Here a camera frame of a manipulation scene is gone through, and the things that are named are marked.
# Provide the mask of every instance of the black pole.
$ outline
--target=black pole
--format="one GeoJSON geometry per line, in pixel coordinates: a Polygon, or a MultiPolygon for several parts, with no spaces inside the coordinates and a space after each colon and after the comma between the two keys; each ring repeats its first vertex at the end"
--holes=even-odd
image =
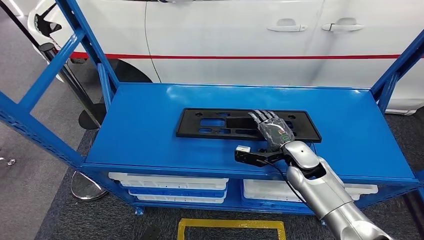
{"type": "Polygon", "coordinates": [[[36,41],[36,39],[31,35],[31,33],[25,28],[25,26],[19,21],[19,19],[15,16],[15,14],[6,6],[6,4],[0,0],[0,7],[6,12],[12,21],[17,25],[17,27],[25,34],[25,36],[31,41],[32,45],[34,45],[37,49],[40,47],[40,44],[36,41]]]}
{"type": "MultiPolygon", "coordinates": [[[[58,52],[58,50],[55,48],[55,45],[53,45],[51,42],[44,43],[38,48],[38,50],[49,62],[53,60],[53,58],[56,56],[56,53],[58,52]]],[[[84,107],[90,119],[96,125],[96,128],[100,128],[104,116],[96,109],[95,104],[92,102],[89,95],[84,90],[83,86],[77,80],[66,63],[63,65],[62,69],[60,69],[59,76],[65,83],[68,84],[76,98],[84,107]]]]}

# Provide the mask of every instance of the gray carpet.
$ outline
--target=gray carpet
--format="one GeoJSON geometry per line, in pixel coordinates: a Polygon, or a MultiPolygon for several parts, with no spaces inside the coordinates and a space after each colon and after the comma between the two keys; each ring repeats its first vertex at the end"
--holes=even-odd
{"type": "MultiPolygon", "coordinates": [[[[385,117],[411,167],[423,169],[424,109],[413,116],[385,117]]],[[[92,135],[92,131],[86,132],[78,147],[80,153],[87,154],[92,135]]],[[[94,202],[82,202],[72,197],[69,190],[71,175],[69,170],[63,178],[35,240],[139,240],[149,228],[160,229],[160,240],[176,239],[181,218],[283,221],[288,240],[334,239],[314,216],[154,207],[146,208],[143,216],[135,216],[131,207],[110,194],[94,202]]],[[[364,212],[396,239],[423,239],[419,232],[423,232],[424,211],[414,194],[390,199],[368,207],[364,212]]],[[[277,233],[273,229],[187,227],[185,239],[274,240],[277,233]]]]}

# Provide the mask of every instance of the yellow floor marking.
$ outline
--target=yellow floor marking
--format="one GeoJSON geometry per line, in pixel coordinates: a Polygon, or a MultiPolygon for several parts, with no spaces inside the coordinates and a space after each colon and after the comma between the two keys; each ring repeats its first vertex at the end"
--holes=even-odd
{"type": "Polygon", "coordinates": [[[177,240],[184,240],[186,227],[277,229],[278,240],[286,240],[286,232],[282,221],[181,218],[178,224],[177,240]]]}

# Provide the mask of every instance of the car body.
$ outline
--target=car body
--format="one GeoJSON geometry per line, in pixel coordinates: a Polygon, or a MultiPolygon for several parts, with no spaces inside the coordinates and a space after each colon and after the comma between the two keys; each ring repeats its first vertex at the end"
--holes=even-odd
{"type": "MultiPolygon", "coordinates": [[[[153,83],[369,88],[424,29],[423,0],[79,0],[103,51],[153,83]]],[[[58,48],[73,33],[54,0],[28,29],[58,48]]],[[[71,55],[85,59],[79,45],[71,55]]],[[[424,106],[424,61],[388,109],[424,106]]]]}

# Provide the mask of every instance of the red stripe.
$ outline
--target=red stripe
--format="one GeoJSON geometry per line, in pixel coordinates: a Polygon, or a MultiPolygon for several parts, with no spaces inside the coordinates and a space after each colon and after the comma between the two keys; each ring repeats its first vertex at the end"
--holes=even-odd
{"type": "MultiPolygon", "coordinates": [[[[134,55],[134,54],[105,54],[108,59],[251,59],[251,60],[276,60],[276,59],[397,59],[399,54],[390,55],[342,55],[342,56],[165,56],[165,55],[134,55]]],[[[85,52],[73,52],[73,59],[88,58],[85,52]]]]}

